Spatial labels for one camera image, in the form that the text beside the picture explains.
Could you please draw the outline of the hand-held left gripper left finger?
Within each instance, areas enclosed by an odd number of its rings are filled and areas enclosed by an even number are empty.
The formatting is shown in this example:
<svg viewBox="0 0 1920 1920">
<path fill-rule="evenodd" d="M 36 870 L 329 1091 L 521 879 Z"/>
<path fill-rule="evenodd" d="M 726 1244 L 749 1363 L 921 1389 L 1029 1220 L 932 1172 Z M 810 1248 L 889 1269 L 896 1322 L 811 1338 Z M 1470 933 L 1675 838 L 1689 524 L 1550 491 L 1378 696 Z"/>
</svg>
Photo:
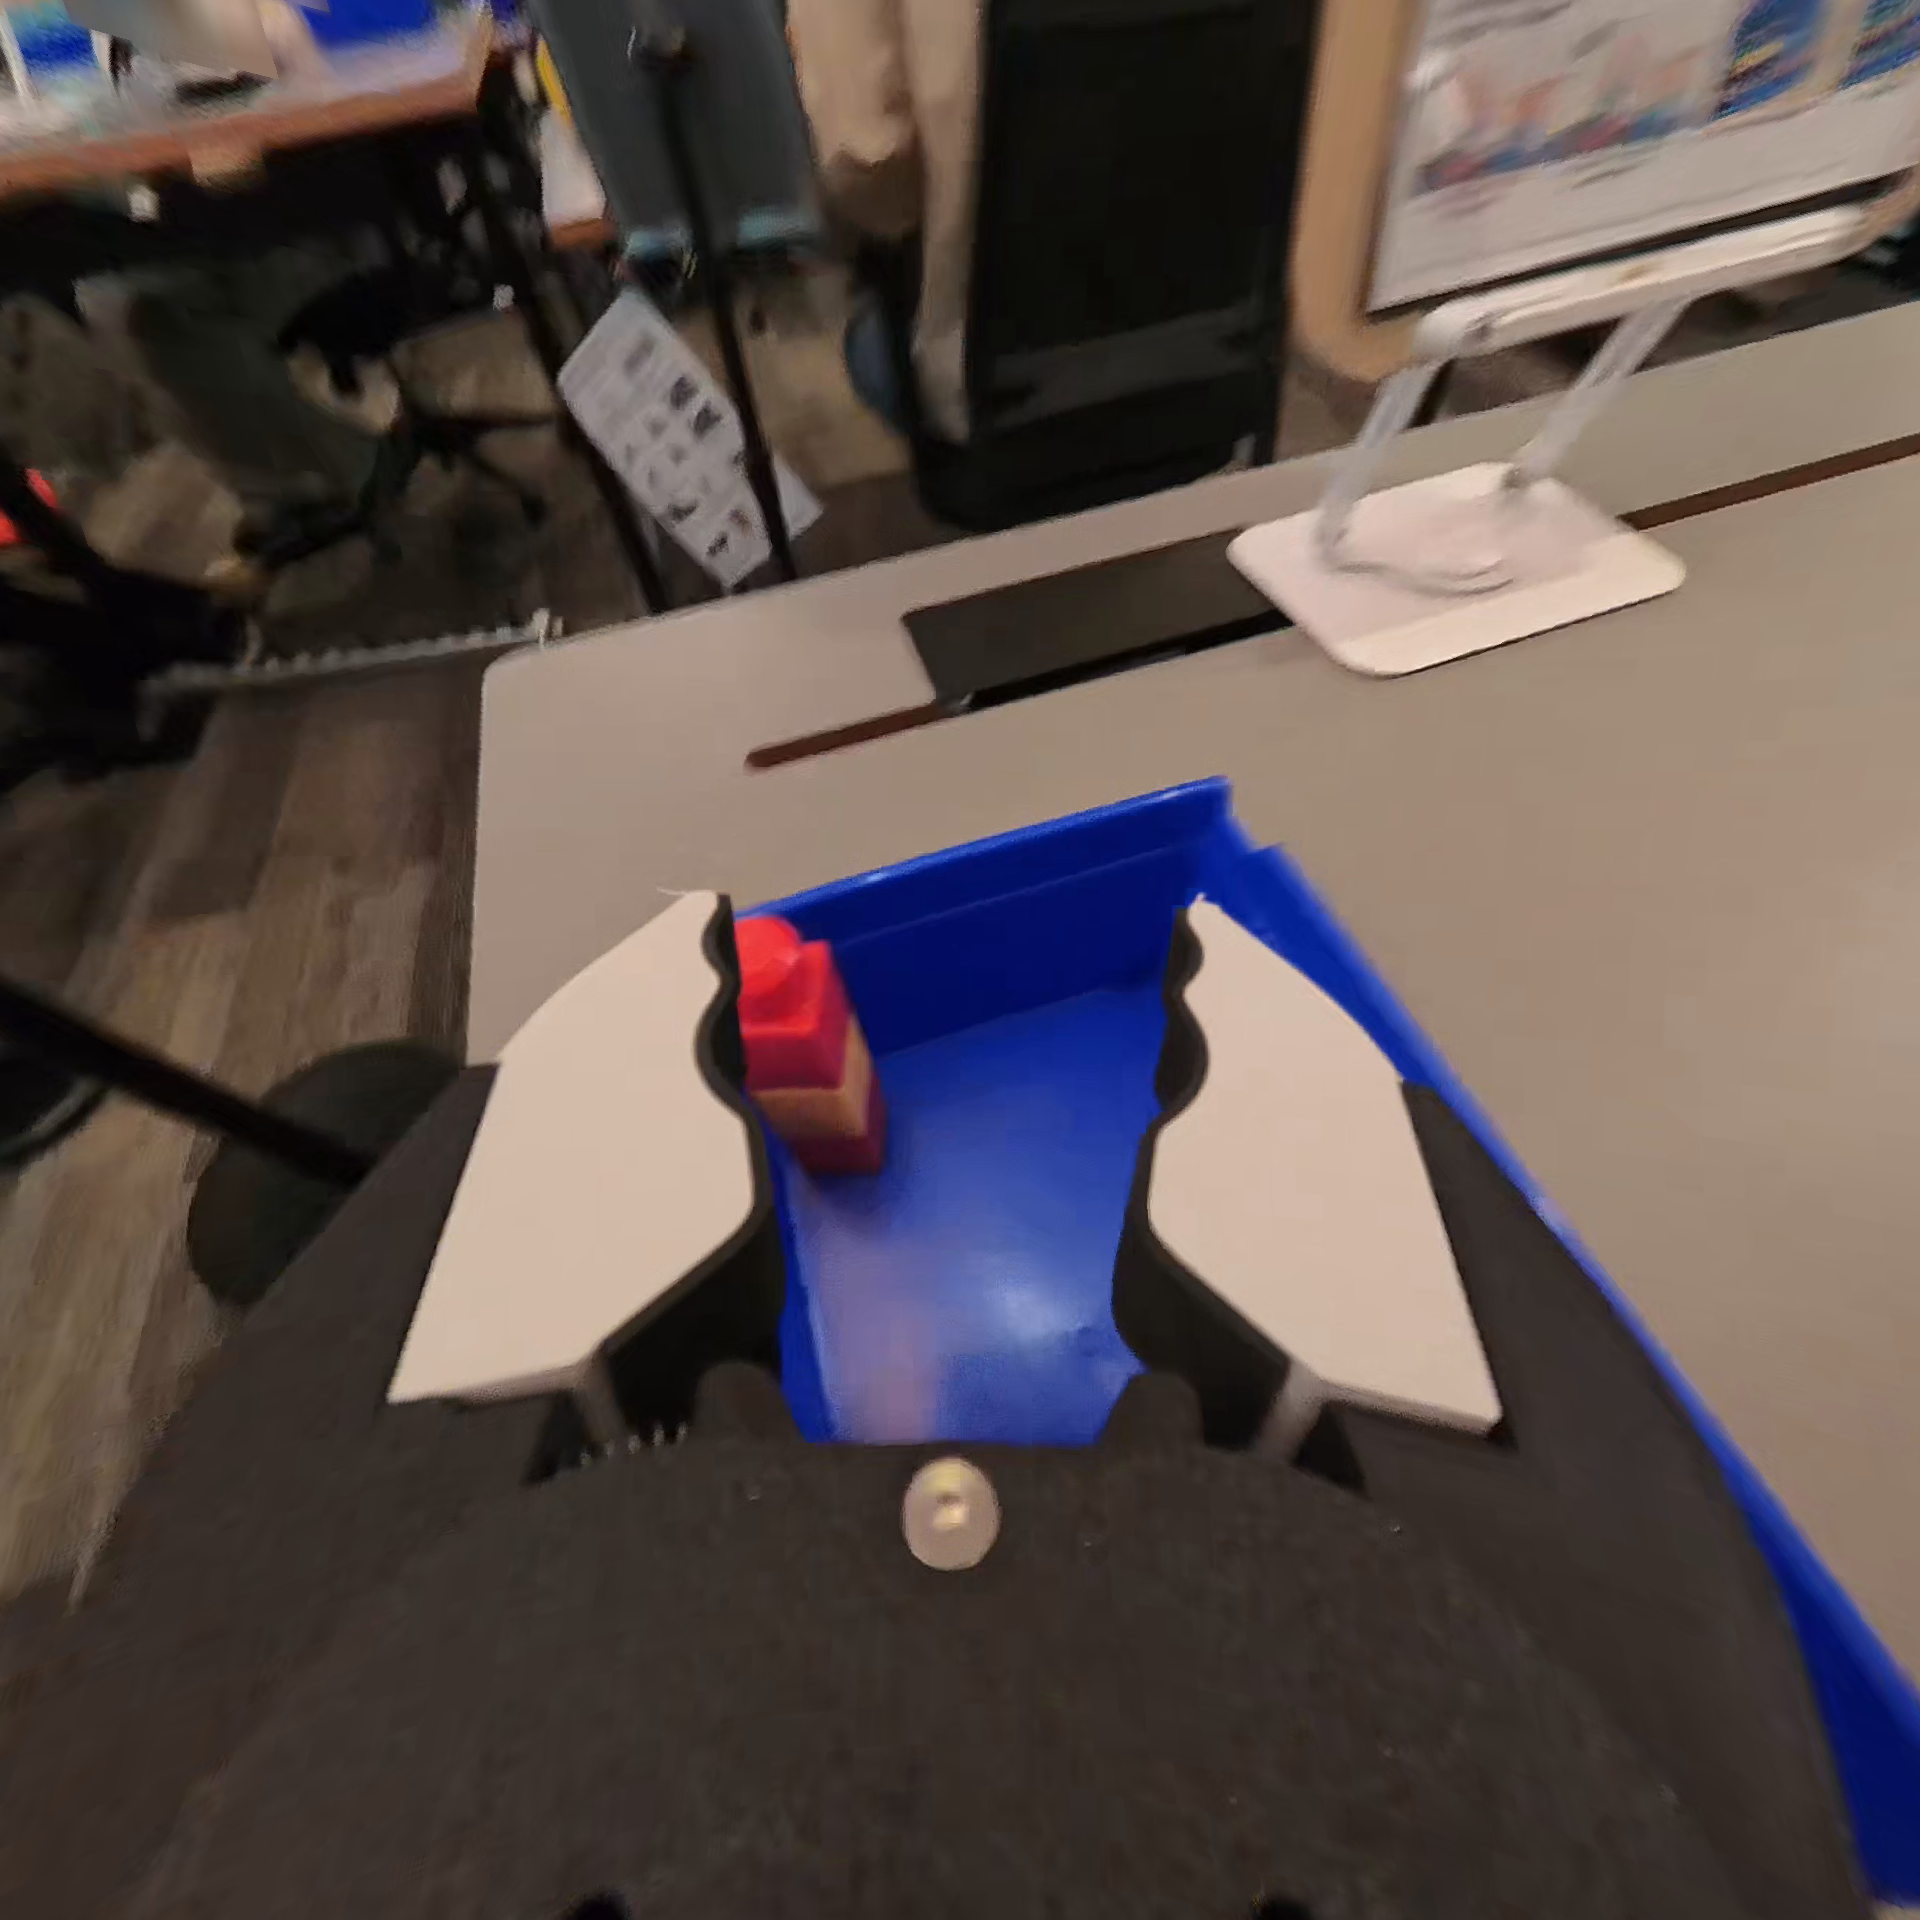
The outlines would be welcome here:
<svg viewBox="0 0 1920 1920">
<path fill-rule="evenodd" d="M 681 893 L 498 1051 L 388 1403 L 565 1397 L 595 1445 L 626 1438 L 613 1346 L 766 1198 L 714 1050 L 734 971 L 729 898 Z"/>
</svg>

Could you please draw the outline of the printed paper sheet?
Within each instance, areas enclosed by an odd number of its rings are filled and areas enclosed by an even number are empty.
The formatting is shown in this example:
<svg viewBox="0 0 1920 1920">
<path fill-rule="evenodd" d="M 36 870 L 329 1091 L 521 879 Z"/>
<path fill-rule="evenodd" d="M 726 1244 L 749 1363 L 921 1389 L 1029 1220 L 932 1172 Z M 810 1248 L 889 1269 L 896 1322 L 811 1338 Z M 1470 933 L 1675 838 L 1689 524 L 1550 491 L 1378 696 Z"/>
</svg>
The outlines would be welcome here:
<svg viewBox="0 0 1920 1920">
<path fill-rule="evenodd" d="M 572 420 L 721 591 L 776 563 L 729 388 L 641 291 L 618 291 L 560 371 Z"/>
</svg>

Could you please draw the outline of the hanging denim garment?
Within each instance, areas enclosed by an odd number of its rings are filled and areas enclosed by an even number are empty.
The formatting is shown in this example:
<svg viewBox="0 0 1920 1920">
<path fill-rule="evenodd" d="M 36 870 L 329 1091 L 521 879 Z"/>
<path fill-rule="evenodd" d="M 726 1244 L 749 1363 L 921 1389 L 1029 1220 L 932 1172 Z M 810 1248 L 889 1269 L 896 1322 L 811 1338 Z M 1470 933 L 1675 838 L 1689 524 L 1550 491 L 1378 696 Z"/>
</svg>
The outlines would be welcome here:
<svg viewBox="0 0 1920 1920">
<path fill-rule="evenodd" d="M 533 3 L 608 214 L 642 258 L 824 236 L 778 3 Z"/>
</svg>

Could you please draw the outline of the blue plastic bin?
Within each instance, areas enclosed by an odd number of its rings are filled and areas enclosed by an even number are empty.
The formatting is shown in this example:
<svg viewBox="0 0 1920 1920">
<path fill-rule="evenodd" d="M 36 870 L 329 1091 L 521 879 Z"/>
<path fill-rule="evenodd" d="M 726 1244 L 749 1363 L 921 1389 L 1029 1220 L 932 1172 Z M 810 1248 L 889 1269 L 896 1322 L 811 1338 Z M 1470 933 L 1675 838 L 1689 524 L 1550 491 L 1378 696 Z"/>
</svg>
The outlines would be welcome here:
<svg viewBox="0 0 1920 1920">
<path fill-rule="evenodd" d="M 1472 1275 L 1521 1408 L 1486 1438 L 1350 1413 L 1308 1458 L 1430 1526 L 1619 1716 L 1685 1810 L 1812 1915 L 1811 1815 L 1916 1907 L 1916 1683 L 1764 1478 L 1587 1256 L 1371 958 L 1225 778 L 832 879 L 760 912 L 824 940 L 892 1103 L 883 1171 L 816 1181 L 776 1149 L 784 1367 L 808 1438 L 1083 1445 L 1136 1372 L 1114 1261 L 1160 1112 L 1178 912 L 1206 898 L 1325 992 L 1500 1168 Z"/>
</svg>

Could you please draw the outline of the white laptop stand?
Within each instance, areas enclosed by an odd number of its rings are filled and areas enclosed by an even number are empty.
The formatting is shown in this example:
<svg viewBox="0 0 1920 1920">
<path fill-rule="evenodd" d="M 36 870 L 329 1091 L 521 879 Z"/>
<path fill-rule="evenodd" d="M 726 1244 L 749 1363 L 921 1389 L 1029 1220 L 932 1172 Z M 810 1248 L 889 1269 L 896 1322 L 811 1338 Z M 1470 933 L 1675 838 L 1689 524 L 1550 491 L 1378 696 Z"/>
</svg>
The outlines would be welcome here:
<svg viewBox="0 0 1920 1920">
<path fill-rule="evenodd" d="M 1228 563 L 1336 666 L 1378 682 L 1675 591 L 1685 563 L 1596 509 L 1556 467 L 1697 300 L 1824 269 L 1914 207 L 1910 167 L 1876 199 L 1777 213 L 1442 301 L 1410 331 L 1313 509 L 1245 527 Z M 1596 357 L 1510 459 L 1377 488 L 1385 452 L 1445 366 L 1598 323 L 1609 327 Z"/>
</svg>

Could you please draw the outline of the black mesh office chair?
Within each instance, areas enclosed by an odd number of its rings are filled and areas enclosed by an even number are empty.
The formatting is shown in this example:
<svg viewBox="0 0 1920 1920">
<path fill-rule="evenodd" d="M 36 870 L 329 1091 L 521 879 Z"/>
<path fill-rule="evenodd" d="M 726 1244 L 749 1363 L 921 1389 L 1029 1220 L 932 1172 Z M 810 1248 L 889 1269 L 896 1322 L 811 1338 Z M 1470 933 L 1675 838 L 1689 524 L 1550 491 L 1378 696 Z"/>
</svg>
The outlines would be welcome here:
<svg viewBox="0 0 1920 1920">
<path fill-rule="evenodd" d="M 988 535 L 1276 458 L 1320 12 L 985 7 L 968 438 L 907 438 L 932 518 Z"/>
</svg>

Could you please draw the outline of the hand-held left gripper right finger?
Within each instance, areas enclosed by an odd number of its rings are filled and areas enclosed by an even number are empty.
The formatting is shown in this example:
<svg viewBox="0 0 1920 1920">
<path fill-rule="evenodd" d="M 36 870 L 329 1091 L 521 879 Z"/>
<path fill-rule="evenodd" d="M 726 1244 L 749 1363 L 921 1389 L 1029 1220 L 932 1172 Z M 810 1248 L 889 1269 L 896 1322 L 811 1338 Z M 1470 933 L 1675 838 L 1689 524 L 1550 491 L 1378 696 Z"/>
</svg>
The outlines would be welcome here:
<svg viewBox="0 0 1920 1920">
<path fill-rule="evenodd" d="M 1337 1413 L 1483 1442 L 1505 1406 L 1409 1107 L 1358 1019 L 1211 898 L 1176 917 L 1112 1275 L 1203 1442 L 1297 1458 Z"/>
</svg>

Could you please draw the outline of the yellow mega block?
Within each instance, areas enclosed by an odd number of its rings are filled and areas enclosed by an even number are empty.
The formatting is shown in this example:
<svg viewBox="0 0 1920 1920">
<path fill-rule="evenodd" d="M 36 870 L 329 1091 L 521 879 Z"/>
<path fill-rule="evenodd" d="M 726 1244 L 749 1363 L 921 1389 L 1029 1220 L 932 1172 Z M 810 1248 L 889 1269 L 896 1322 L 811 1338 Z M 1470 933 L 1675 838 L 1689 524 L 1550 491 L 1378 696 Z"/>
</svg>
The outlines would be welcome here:
<svg viewBox="0 0 1920 1920">
<path fill-rule="evenodd" d="M 838 1144 L 866 1138 L 883 1112 L 873 1054 L 858 1023 L 849 1027 L 836 1082 L 764 1088 L 755 1092 L 755 1100 L 776 1133 L 792 1144 Z"/>
</svg>

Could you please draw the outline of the wooden office desk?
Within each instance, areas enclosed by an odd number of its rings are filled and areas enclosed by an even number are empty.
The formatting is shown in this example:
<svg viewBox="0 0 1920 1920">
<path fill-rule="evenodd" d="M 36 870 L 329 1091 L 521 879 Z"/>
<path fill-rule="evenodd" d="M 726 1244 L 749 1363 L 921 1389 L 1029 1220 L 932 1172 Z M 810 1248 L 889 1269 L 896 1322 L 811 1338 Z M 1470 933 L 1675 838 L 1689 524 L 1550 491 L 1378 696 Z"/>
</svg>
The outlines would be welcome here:
<svg viewBox="0 0 1920 1920">
<path fill-rule="evenodd" d="M 529 104 L 521 40 L 458 7 L 402 35 L 322 44 L 244 100 L 105 84 L 51 130 L 5 130 L 5 288 L 374 229 L 605 250 L 618 229 L 577 143 Z"/>
</svg>

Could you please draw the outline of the hanging beige garment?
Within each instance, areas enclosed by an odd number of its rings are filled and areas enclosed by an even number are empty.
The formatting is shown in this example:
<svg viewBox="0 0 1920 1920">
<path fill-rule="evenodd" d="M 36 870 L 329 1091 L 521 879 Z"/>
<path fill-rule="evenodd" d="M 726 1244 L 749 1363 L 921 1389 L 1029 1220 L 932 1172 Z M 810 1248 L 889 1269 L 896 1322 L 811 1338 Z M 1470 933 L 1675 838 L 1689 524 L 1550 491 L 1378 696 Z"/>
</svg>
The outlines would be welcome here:
<svg viewBox="0 0 1920 1920">
<path fill-rule="evenodd" d="M 980 3 L 792 3 L 788 55 L 824 197 L 883 244 L 920 247 L 912 366 L 931 428 L 970 438 L 970 298 Z"/>
</svg>

